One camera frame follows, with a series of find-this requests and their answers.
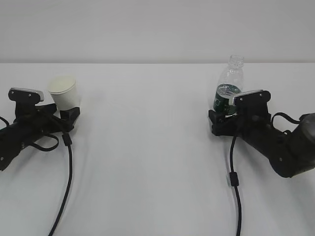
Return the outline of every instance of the bottle neck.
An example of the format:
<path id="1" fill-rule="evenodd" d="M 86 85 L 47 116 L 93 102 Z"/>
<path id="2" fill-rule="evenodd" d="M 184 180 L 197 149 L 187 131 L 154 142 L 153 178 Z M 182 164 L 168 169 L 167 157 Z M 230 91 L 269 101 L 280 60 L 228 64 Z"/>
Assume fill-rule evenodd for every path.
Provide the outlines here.
<path id="1" fill-rule="evenodd" d="M 233 65 L 233 64 L 228 64 L 228 68 L 233 69 L 233 70 L 241 70 L 243 68 L 243 66 L 237 66 L 237 65 Z"/>

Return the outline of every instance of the white wall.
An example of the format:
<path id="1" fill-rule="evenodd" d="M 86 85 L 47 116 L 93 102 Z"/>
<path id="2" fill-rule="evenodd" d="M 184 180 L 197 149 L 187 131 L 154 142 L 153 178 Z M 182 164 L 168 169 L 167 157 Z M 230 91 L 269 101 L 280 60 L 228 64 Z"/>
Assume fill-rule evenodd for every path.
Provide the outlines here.
<path id="1" fill-rule="evenodd" d="M 314 0 L 0 0 L 0 62 L 314 62 L 314 10 Z"/>

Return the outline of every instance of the black wire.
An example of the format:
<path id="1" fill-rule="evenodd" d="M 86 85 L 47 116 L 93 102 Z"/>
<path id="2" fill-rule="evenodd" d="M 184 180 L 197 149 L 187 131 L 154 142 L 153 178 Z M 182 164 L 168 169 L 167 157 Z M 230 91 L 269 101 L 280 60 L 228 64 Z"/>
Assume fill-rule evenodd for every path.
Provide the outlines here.
<path id="1" fill-rule="evenodd" d="M 231 173 L 234 173 L 233 150 L 234 150 L 236 138 L 237 138 L 237 132 L 233 136 L 232 143 L 231 143 L 231 149 L 230 149 L 230 169 L 231 169 Z M 238 209 L 238 220 L 237 220 L 236 236 L 240 236 L 241 235 L 241 227 L 242 227 L 242 204 L 241 204 L 241 198 L 240 198 L 240 194 L 238 192 L 237 185 L 234 186 L 234 191 L 235 191 L 235 195 L 236 195 L 237 209 Z"/>
<path id="2" fill-rule="evenodd" d="M 58 226 L 60 218 L 61 218 L 61 216 L 63 214 L 64 206 L 66 204 L 66 201 L 67 201 L 67 198 L 68 198 L 68 195 L 69 195 L 70 187 L 71 187 L 71 181 L 72 181 L 72 150 L 71 150 L 71 145 L 68 145 L 67 147 L 68 147 L 68 150 L 69 150 L 69 179 L 68 179 L 68 184 L 67 184 L 67 188 L 66 188 L 65 193 L 64 193 L 63 202 L 62 202 L 62 204 L 60 206 L 58 215 L 56 217 L 54 225 L 51 228 L 51 231 L 50 231 L 48 236 L 52 236 L 54 234 L 57 226 Z"/>
<path id="3" fill-rule="evenodd" d="M 2 120 L 5 123 L 6 126 L 10 125 L 10 123 L 5 118 L 0 117 L 0 120 Z"/>

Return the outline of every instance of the black cable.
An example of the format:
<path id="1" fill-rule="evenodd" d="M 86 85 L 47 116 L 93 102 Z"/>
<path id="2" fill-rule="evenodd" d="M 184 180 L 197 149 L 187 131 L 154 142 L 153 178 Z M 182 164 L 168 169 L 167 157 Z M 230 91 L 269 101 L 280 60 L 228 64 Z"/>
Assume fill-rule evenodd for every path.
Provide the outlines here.
<path id="1" fill-rule="evenodd" d="M 61 216 L 63 214 L 63 209 L 64 209 L 64 206 L 65 206 L 65 203 L 66 203 L 68 195 L 69 195 L 70 187 L 71 187 L 71 181 L 72 181 L 72 150 L 71 150 L 71 145 L 67 145 L 67 147 L 68 147 L 68 150 L 69 150 L 69 179 L 68 179 L 68 184 L 67 184 L 67 187 L 66 187 L 66 190 L 65 190 L 65 193 L 64 193 L 63 202 L 62 202 L 62 204 L 60 206 L 58 215 L 56 217 L 54 225 L 51 228 L 51 231 L 50 231 L 48 236 L 52 236 L 54 234 L 57 226 L 58 226 L 60 218 L 61 218 Z"/>
<path id="2" fill-rule="evenodd" d="M 231 186 L 234 187 L 235 195 L 236 195 L 236 201 L 237 201 L 237 209 L 238 209 L 238 220 L 237 220 L 237 230 L 236 230 L 236 236 L 241 235 L 241 227 L 242 227 L 242 204 L 241 204 L 241 198 L 238 191 L 237 186 L 239 185 L 239 180 L 237 173 L 234 171 L 234 165 L 233 165 L 233 150 L 235 146 L 235 141 L 237 138 L 237 132 L 235 132 L 232 143 L 231 143 L 231 149 L 230 149 L 230 180 L 231 180 Z"/>
<path id="3" fill-rule="evenodd" d="M 52 121 L 61 130 L 61 132 L 63 133 L 62 137 L 63 137 L 64 145 L 66 147 L 68 147 L 68 150 L 69 150 L 69 179 L 68 179 L 68 184 L 67 184 L 64 196 L 63 196 L 63 202 L 61 203 L 61 206 L 60 206 L 58 215 L 56 217 L 56 220 L 55 220 L 55 222 L 54 222 L 54 224 L 53 224 L 53 226 L 52 226 L 52 228 L 50 230 L 50 233 L 48 235 L 48 236 L 52 236 L 54 234 L 57 226 L 58 226 L 58 223 L 59 223 L 60 219 L 61 219 L 64 207 L 65 207 L 65 204 L 67 202 L 67 198 L 68 198 L 68 195 L 69 195 L 69 192 L 70 192 L 70 187 L 71 187 L 71 182 L 72 182 L 72 172 L 73 172 L 72 150 L 71 150 L 72 141 L 71 141 L 71 137 L 70 137 L 69 133 L 66 132 L 66 130 L 63 128 L 63 126 L 61 124 L 59 124 L 53 118 L 52 115 L 47 114 L 46 112 L 42 112 L 42 114 L 45 115 L 48 119 L 50 119 L 50 121 Z"/>
<path id="4" fill-rule="evenodd" d="M 0 120 L 2 120 L 7 127 L 10 125 L 10 123 L 5 118 L 0 117 Z"/>
<path id="5" fill-rule="evenodd" d="M 59 139 L 55 135 L 52 135 L 52 134 L 46 134 L 45 136 L 56 140 L 57 143 L 55 145 L 53 145 L 52 147 L 41 147 L 40 145 L 38 145 L 36 143 L 30 143 L 29 146 L 31 146 L 33 148 L 36 148 L 36 149 L 38 149 L 40 151 L 52 151 L 52 150 L 55 150 L 58 147 L 58 145 L 59 145 Z"/>

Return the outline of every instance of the black strap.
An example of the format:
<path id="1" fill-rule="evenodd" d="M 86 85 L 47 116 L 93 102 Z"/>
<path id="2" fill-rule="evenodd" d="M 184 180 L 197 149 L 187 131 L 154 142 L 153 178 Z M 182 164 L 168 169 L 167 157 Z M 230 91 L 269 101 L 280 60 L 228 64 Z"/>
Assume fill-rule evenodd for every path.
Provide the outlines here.
<path id="1" fill-rule="evenodd" d="M 58 145 L 59 145 L 59 139 L 55 135 L 52 135 L 52 134 L 46 134 L 45 136 L 49 137 L 49 138 L 52 138 L 52 139 L 55 139 L 57 141 L 57 143 L 54 146 L 48 147 L 48 148 L 41 147 L 40 145 L 35 144 L 35 143 L 30 143 L 30 146 L 33 147 L 33 148 L 36 148 L 36 149 L 38 149 L 40 151 L 52 151 L 52 150 L 56 149 L 58 147 Z"/>
<path id="2" fill-rule="evenodd" d="M 291 118 L 290 116 L 288 116 L 286 113 L 283 113 L 283 112 L 278 112 L 278 113 L 275 113 L 274 116 L 271 118 L 271 126 L 273 128 L 274 127 L 274 118 L 277 117 L 277 116 L 280 116 L 280 117 L 283 117 L 285 118 L 287 121 L 293 123 L 293 124 L 299 124 L 301 121 L 300 120 L 295 120 L 293 118 Z"/>

